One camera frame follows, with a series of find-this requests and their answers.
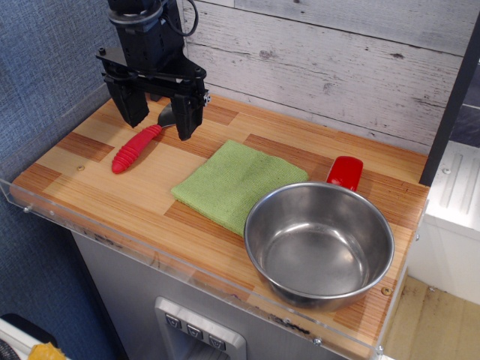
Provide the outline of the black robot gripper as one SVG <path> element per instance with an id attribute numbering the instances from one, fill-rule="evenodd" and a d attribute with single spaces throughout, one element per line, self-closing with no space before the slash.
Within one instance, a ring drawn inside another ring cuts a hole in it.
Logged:
<path id="1" fill-rule="evenodd" d="M 183 37 L 168 24 L 149 30 L 118 28 L 120 47 L 101 48 L 105 82 L 124 121 L 135 128 L 149 114 L 145 92 L 173 98 L 172 112 L 181 141 L 189 140 L 203 122 L 211 100 L 203 80 L 206 70 L 184 54 Z"/>

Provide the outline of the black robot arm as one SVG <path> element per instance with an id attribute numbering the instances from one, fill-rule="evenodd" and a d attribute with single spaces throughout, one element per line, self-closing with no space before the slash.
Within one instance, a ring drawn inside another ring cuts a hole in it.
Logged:
<path id="1" fill-rule="evenodd" d="M 109 21 L 119 47 L 100 48 L 103 80 L 122 118 L 136 127 L 148 114 L 147 95 L 169 98 L 166 117 L 180 140 L 202 124 L 210 100 L 206 71 L 184 54 L 185 38 L 175 1 L 110 1 Z"/>

